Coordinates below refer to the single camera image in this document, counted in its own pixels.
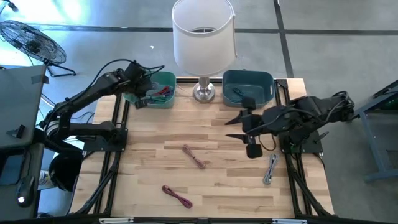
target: fan grille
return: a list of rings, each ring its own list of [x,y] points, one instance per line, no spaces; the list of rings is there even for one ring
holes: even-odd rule
[[[55,65],[66,62],[65,51],[54,40],[39,30],[18,21],[0,22],[0,34],[15,48],[40,60]]]

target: red cable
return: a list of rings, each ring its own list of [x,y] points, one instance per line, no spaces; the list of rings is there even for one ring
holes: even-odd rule
[[[162,190],[166,194],[177,198],[185,208],[192,208],[192,202],[190,202],[188,199],[185,199],[185,198],[177,195],[169,186],[163,185]]]
[[[193,155],[193,152],[191,151],[191,149],[189,148],[188,145],[185,144],[185,145],[182,147],[182,151],[185,152],[188,156],[190,156],[190,157],[196,162],[196,164],[197,164],[197,166],[199,167],[199,169],[204,169],[204,168],[206,168],[206,164],[205,164],[203,161],[197,159],[197,158],[195,157],[195,155]]]

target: concrete floor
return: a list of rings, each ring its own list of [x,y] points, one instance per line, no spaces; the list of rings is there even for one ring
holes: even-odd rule
[[[398,30],[398,1],[395,0],[279,1],[286,29]],[[118,0],[117,4],[100,0],[14,2],[19,12],[5,7],[0,21],[171,27],[171,8],[175,0]],[[236,11],[237,28],[278,28],[272,0],[231,2]],[[172,34],[168,32],[44,32],[65,49],[67,62],[63,65],[78,72],[76,77],[50,79],[44,93],[53,101],[61,101],[81,91],[103,64],[116,58],[136,59],[148,67],[164,64],[165,70],[184,75],[174,62]],[[346,90],[357,105],[362,105],[373,93],[398,77],[396,35],[287,34],[286,39],[294,77],[305,79],[309,95],[322,98]],[[279,34],[237,34],[236,45],[239,57],[231,68],[261,70],[277,78],[287,77]],[[30,62],[9,44],[0,42],[0,64],[30,65]],[[125,66],[114,64],[109,70]],[[92,104],[85,111],[94,109],[95,104]],[[321,131],[330,132],[322,143],[336,214],[345,218],[398,223],[398,180],[363,182],[364,175],[377,171],[377,168],[361,124],[358,121],[329,124]],[[61,215],[67,210],[69,205],[60,203],[62,199],[54,200],[54,194],[62,196],[55,191],[42,192],[41,212]]]

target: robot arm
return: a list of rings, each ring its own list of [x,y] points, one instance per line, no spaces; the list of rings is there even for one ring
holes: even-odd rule
[[[110,121],[101,124],[71,124],[72,115],[102,96],[133,93],[141,97],[145,96],[149,89],[151,82],[146,71],[134,61],[129,64],[126,71],[119,68],[107,72],[84,91],[57,103],[40,123],[40,127],[50,139],[57,141],[69,136],[101,136],[107,142],[116,142],[120,133]]]
[[[354,112],[354,103],[347,92],[341,91],[332,97],[319,99],[315,96],[304,96],[288,103],[287,106],[274,106],[264,110],[262,115],[252,114],[256,104],[252,98],[242,100],[239,115],[226,123],[242,123],[245,134],[227,134],[227,136],[243,140],[248,144],[248,157],[262,156],[261,145],[256,144],[256,136],[261,134],[283,133],[288,137],[291,146],[299,146],[311,133],[337,121],[347,121]]]

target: desk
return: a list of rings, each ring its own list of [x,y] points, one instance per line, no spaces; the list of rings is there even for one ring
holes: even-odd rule
[[[288,79],[291,99],[306,95],[304,81]],[[293,217],[292,199],[284,156],[280,155],[272,183],[264,185],[271,152],[263,157],[246,157],[245,145],[225,134],[242,133],[241,125],[224,123],[239,113],[239,108],[223,104],[221,85],[215,84],[216,97],[209,104],[200,104],[191,97],[191,83],[179,83],[172,109],[143,108],[129,111],[127,146],[122,153],[111,215],[114,217],[219,217],[270,218]],[[94,123],[111,120],[114,96],[99,100]],[[261,114],[275,106],[275,100],[256,110]],[[119,110],[119,121],[123,111]],[[271,136],[262,136],[272,147]],[[197,158],[207,164],[197,169],[181,147],[188,144]],[[77,211],[97,187],[104,153],[96,152],[81,167],[71,212]],[[312,154],[303,154],[307,185],[323,207],[333,213],[328,184],[321,162]],[[191,209],[166,195],[162,185],[170,186],[193,202]],[[300,208],[304,208],[298,190]],[[107,197],[103,197],[102,209]]]

